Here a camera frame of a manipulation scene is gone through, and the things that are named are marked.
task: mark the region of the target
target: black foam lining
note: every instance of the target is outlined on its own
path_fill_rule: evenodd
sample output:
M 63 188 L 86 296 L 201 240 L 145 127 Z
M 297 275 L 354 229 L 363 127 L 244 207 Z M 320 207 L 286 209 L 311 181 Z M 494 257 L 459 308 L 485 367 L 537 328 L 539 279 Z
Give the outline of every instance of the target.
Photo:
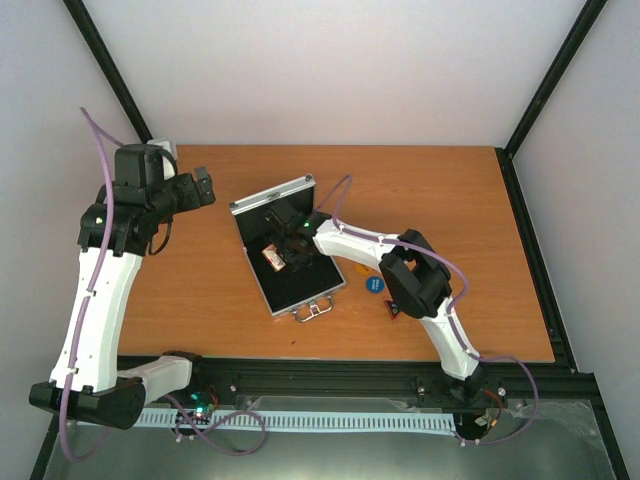
M 313 209 L 313 187 L 288 195 L 287 200 L 300 211 L 310 214 Z M 299 302 L 340 285 L 343 280 L 331 257 L 318 255 L 313 263 L 297 272 L 289 266 L 276 272 L 262 255 L 269 245 L 271 227 L 264 214 L 273 202 L 236 215 L 240 236 L 247 249 L 247 257 L 273 312 L 284 310 Z

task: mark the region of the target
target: black frame post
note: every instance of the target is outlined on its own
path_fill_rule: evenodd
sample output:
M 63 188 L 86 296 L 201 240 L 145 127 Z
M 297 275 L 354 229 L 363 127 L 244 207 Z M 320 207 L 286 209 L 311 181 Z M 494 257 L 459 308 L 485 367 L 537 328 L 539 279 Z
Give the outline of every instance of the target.
M 598 15 L 600 15 L 606 3 L 607 0 L 587 0 L 584 7 L 582 7 L 578 18 L 576 18 L 571 30 L 569 30 L 567 38 L 564 40 L 560 50 L 558 50 L 556 58 L 554 58 L 553 63 L 551 63 L 538 90 L 536 90 L 536 93 L 531 99 L 531 103 L 529 103 L 529 106 L 525 110 L 520 123 L 518 123 L 518 126 L 511 135 L 509 143 L 507 143 L 507 146 L 504 148 L 506 158 L 509 161 L 512 161 L 513 157 L 515 157 L 529 130 L 531 130 L 538 115 L 540 115 L 547 100 L 549 100 L 553 90 L 556 88 L 556 85 L 558 85 L 569 63 L 571 63 L 578 48 L 582 45 L 582 41 L 587 36 L 587 33 L 589 33 L 591 26 L 598 18 Z
M 502 148 L 496 148 L 496 156 L 500 164 L 505 190 L 511 203 L 513 217 L 518 227 L 518 233 L 520 234 L 522 248 L 527 258 L 527 264 L 529 265 L 529 271 L 538 297 L 538 303 L 540 304 L 540 310 L 542 311 L 542 317 L 547 326 L 547 333 L 551 341 L 555 363 L 557 365 L 565 365 L 570 369 L 576 369 L 576 362 L 571 352 L 569 337 L 567 336 L 562 317 L 560 316 L 556 297 L 553 294 L 551 280 L 549 279 L 549 274 L 547 273 L 547 268 L 542 258 L 538 239 L 533 230 L 533 224 L 531 223 L 529 210 L 522 195 L 518 175 L 516 174 L 513 162 L 507 160 L 506 153 Z
M 149 130 L 149 127 L 147 127 L 144 118 L 142 118 L 142 114 L 140 113 L 140 110 L 138 110 L 138 106 L 133 100 L 127 85 L 124 83 L 124 79 L 122 78 L 122 75 L 120 75 L 118 67 L 116 67 L 113 58 L 111 58 L 111 54 L 109 53 L 109 50 L 107 50 L 107 46 L 102 41 L 100 32 L 98 32 L 98 29 L 93 23 L 87 8 L 82 0 L 63 1 L 71 15 L 71 18 L 73 18 L 78 30 L 80 30 L 80 33 L 91 49 L 91 53 L 93 53 L 96 62 L 98 62 L 98 65 L 102 69 L 102 73 L 104 73 L 109 85 L 111 85 L 113 93 L 118 97 L 118 101 L 120 102 L 120 105 L 122 105 L 124 113 L 129 117 L 131 125 L 133 125 L 138 137 L 140 137 L 140 141 L 142 143 L 147 143 L 153 138 L 151 131 Z

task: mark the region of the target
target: blue round label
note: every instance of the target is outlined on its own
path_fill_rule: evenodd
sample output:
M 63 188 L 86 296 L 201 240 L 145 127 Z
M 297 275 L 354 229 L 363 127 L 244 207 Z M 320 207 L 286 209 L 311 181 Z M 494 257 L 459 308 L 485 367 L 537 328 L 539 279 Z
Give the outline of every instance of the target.
M 367 278 L 367 290 L 371 293 L 380 293 L 384 290 L 384 280 L 380 277 Z

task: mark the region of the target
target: case handle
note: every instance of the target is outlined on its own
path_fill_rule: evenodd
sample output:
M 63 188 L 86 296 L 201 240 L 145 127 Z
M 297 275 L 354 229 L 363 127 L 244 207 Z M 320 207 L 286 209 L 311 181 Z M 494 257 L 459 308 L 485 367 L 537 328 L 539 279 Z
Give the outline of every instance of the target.
M 312 300 L 311 302 L 309 302 L 307 305 L 309 307 L 309 315 L 306 317 L 301 317 L 300 316 L 300 310 L 294 310 L 293 311 L 293 317 L 300 323 L 306 323 L 309 320 L 311 320 L 314 317 L 318 317 L 320 315 L 322 315 L 323 313 L 327 313 L 330 312 L 331 310 L 333 310 L 333 297 L 331 297 L 330 295 L 326 296 L 326 297 L 322 297 L 322 298 L 326 298 L 329 301 L 329 306 L 325 309 L 322 309 L 318 306 L 318 304 L 316 303 L 315 300 Z

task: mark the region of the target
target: metal frame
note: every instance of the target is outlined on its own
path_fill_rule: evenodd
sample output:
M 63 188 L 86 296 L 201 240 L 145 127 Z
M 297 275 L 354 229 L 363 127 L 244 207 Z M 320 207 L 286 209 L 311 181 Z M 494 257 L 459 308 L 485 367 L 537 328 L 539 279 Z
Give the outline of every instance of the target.
M 81 0 L 64 0 L 103 73 L 118 96 L 141 140 L 151 134 L 100 35 Z M 518 232 L 531 271 L 540 308 L 546 323 L 555 362 L 527 364 L 536 378 L 541 398 L 586 399 L 591 405 L 605 442 L 614 473 L 618 479 L 629 474 L 620 454 L 598 385 L 593 374 L 576 371 L 558 305 L 531 224 L 513 159 L 554 88 L 574 57 L 606 0 L 587 0 L 558 54 L 534 94 L 522 119 L 505 148 L 496 148 L 505 189 L 511 202 Z M 119 368 L 128 369 L 146 363 L 149 357 L 119 358 Z M 468 409 L 448 404 L 437 396 L 425 395 L 422 385 L 442 375 L 436 362 L 333 362 L 240 360 L 207 358 L 204 369 L 214 379 L 222 403 L 235 404 L 248 397 L 281 396 L 360 396 L 383 397 L 406 401 L 420 407 L 440 408 L 445 412 L 465 413 Z M 530 397 L 530 385 L 517 365 L 492 364 L 489 382 L 503 386 L 512 398 Z M 42 478 L 57 436 L 55 418 L 47 432 L 32 478 Z

